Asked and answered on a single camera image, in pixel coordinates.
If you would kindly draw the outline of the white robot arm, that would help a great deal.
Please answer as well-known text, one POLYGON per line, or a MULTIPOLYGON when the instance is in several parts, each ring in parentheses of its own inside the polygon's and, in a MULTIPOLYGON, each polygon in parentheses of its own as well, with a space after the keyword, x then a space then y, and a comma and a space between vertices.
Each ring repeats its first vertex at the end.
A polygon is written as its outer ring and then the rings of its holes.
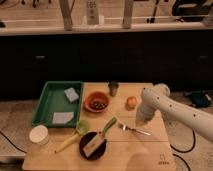
POLYGON ((136 110, 136 118, 142 124, 151 121, 155 112, 159 110, 161 113, 176 118, 213 143, 213 114, 171 99, 170 89, 166 84, 144 87, 141 100, 136 110))

